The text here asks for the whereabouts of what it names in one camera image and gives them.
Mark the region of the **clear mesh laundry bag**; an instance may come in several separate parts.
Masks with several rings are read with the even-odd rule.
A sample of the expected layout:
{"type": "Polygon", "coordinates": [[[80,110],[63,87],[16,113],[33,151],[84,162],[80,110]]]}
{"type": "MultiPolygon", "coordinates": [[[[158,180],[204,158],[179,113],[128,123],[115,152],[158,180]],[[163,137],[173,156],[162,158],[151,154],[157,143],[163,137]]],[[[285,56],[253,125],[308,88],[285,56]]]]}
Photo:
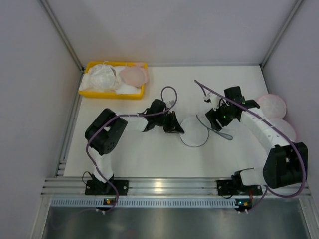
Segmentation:
{"type": "Polygon", "coordinates": [[[220,131],[213,129],[204,113],[196,114],[185,118],[181,124],[184,133],[180,133],[181,141],[188,147],[201,147],[205,145],[211,133],[214,133],[226,140],[233,140],[235,131],[231,129],[222,129],[220,131]]]}

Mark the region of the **pink bra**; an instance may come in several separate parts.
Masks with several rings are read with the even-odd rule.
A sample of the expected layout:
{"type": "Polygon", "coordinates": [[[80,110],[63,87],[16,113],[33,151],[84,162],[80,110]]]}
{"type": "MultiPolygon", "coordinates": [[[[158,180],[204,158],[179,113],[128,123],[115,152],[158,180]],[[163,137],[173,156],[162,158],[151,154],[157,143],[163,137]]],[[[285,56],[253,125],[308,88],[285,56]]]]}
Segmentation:
{"type": "Polygon", "coordinates": [[[147,65],[145,63],[134,63],[133,66],[126,66],[119,75],[123,81],[130,86],[141,88],[149,81],[147,65]]]}

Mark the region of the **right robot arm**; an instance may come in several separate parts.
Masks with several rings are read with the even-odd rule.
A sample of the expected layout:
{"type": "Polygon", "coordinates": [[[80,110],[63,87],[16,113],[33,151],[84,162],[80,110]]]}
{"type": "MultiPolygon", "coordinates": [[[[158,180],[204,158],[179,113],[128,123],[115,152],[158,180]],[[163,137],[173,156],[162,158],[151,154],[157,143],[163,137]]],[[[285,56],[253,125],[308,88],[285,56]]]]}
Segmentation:
{"type": "Polygon", "coordinates": [[[262,114],[255,100],[245,99],[240,87],[228,88],[224,94],[204,95],[204,101],[212,105],[205,113],[211,129],[220,132],[236,119],[255,136],[267,154],[263,166],[236,171],[232,175],[234,183],[239,187],[264,185],[269,190],[300,183],[303,188],[307,179],[307,146],[292,141],[277,129],[262,114]]]}

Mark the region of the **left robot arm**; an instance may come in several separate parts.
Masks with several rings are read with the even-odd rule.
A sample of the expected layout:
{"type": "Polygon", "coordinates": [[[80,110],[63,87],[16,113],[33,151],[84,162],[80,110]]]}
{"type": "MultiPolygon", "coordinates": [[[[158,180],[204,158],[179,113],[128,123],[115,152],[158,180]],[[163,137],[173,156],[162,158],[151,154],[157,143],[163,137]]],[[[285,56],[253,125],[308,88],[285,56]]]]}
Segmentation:
{"type": "Polygon", "coordinates": [[[111,109],[104,109],[85,131],[87,155],[94,165],[92,179],[102,184],[112,182],[114,173],[108,154],[115,149],[125,130],[148,132],[158,126],[165,133],[184,134],[172,110],[175,104],[174,100],[155,99],[150,107],[136,115],[118,116],[111,109]]]}

